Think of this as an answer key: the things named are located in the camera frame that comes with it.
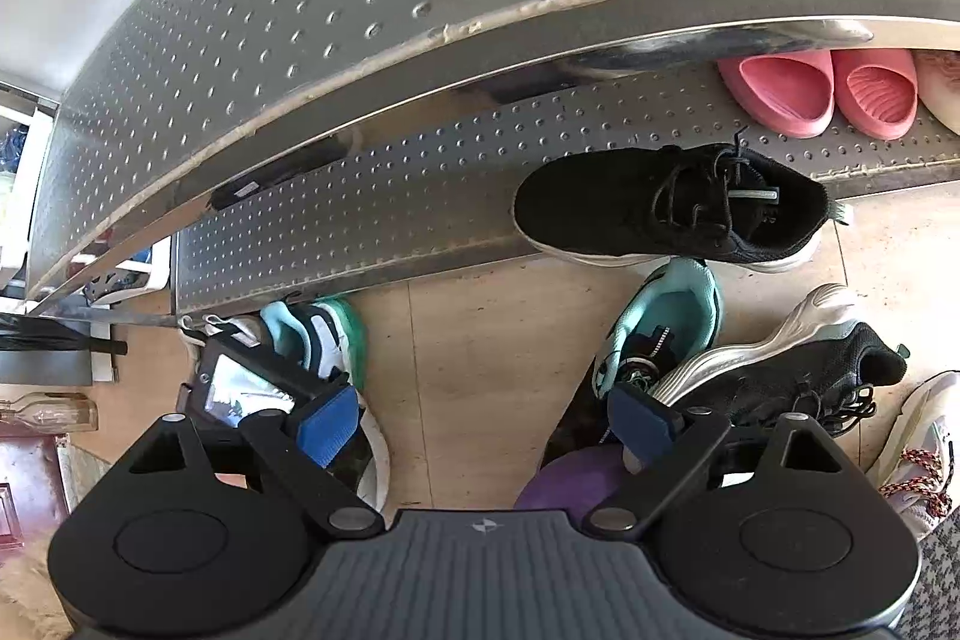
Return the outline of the houndstooth trouser leg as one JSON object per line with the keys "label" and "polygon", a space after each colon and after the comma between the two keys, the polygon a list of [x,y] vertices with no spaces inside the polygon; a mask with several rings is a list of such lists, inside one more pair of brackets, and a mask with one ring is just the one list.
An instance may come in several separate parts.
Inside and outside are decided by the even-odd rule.
{"label": "houndstooth trouser leg", "polygon": [[952,513],[919,542],[921,573],[896,631],[907,640],[960,640],[960,526]]}

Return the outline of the white navy chunky sneaker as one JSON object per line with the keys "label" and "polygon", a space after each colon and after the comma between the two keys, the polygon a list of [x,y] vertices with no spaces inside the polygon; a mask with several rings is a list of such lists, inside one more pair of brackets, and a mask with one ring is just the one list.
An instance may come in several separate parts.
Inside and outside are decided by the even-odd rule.
{"label": "white navy chunky sneaker", "polygon": [[224,319],[215,314],[206,314],[201,317],[182,315],[178,320],[178,326],[182,339],[195,347],[202,347],[210,336],[220,333],[237,339],[247,347],[272,342],[267,326],[263,325],[263,321],[257,315],[239,315],[231,319]]}

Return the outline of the pink fluffy claw slipper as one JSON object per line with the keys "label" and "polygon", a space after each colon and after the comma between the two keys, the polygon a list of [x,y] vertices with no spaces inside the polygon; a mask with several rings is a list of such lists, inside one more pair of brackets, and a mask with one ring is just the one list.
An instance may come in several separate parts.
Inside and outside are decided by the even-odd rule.
{"label": "pink fluffy claw slipper", "polygon": [[919,101],[955,135],[960,135],[960,53],[917,50],[913,53]]}

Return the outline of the black mesh sneaker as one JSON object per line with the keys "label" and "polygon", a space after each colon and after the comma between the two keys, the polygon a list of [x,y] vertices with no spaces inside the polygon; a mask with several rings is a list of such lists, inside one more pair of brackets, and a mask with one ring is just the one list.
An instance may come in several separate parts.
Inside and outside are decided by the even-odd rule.
{"label": "black mesh sneaker", "polygon": [[737,138],[581,152],[532,170],[512,219],[542,252],[596,266],[692,257],[779,273],[805,263],[853,211],[799,170]]}
{"label": "black mesh sneaker", "polygon": [[889,346],[861,317],[853,289],[812,289],[766,338],[713,347],[652,388],[659,403],[706,408],[737,427],[770,429],[786,413],[841,437],[877,411],[875,392],[903,380],[910,349]]}

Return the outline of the purple slide sandal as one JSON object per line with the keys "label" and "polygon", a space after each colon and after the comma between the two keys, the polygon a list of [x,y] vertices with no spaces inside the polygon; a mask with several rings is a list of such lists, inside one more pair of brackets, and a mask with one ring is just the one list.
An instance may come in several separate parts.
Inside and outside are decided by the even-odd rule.
{"label": "purple slide sandal", "polygon": [[617,492],[628,476],[620,445],[597,445],[567,453],[540,468],[514,502],[516,510],[563,510],[581,520]]}

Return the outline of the pink slide sandal right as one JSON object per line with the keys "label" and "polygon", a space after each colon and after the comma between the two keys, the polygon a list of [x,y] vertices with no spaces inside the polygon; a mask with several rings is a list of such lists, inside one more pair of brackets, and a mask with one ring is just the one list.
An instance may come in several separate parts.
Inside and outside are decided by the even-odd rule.
{"label": "pink slide sandal right", "polygon": [[851,49],[832,53],[839,112],[874,140],[907,135],[918,113],[918,78],[905,49]]}

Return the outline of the metal perforated shoe rack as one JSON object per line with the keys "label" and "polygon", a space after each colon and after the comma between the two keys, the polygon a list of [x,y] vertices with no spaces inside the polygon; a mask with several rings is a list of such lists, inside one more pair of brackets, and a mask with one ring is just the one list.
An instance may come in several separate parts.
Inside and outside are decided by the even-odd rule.
{"label": "metal perforated shoe rack", "polygon": [[718,58],[957,42],[958,0],[135,0],[60,99],[26,286],[161,239],[184,310],[502,259],[529,167],[742,127]]}

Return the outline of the worn white sneaker right foot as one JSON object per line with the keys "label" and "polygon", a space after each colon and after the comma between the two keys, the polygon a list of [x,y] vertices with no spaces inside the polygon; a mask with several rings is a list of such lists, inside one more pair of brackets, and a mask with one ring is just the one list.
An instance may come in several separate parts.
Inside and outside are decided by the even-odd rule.
{"label": "worn white sneaker right foot", "polygon": [[918,541],[958,509],[957,372],[914,388],[867,479]]}

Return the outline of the black teal sneaker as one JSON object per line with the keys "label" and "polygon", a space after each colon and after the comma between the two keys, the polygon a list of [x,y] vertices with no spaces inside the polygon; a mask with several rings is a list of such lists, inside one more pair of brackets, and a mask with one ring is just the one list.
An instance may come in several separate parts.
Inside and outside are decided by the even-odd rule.
{"label": "black teal sneaker", "polygon": [[670,372],[715,344],[721,289],[695,259],[672,259],[647,276],[597,351],[589,385],[603,398],[615,385],[651,392]]}
{"label": "black teal sneaker", "polygon": [[345,374],[358,398],[358,432],[340,450],[331,470],[352,481],[359,497],[386,509],[391,487],[391,452],[370,403],[364,398],[366,335],[355,310],[343,299],[317,299],[260,310],[275,353],[294,360],[322,381]]}

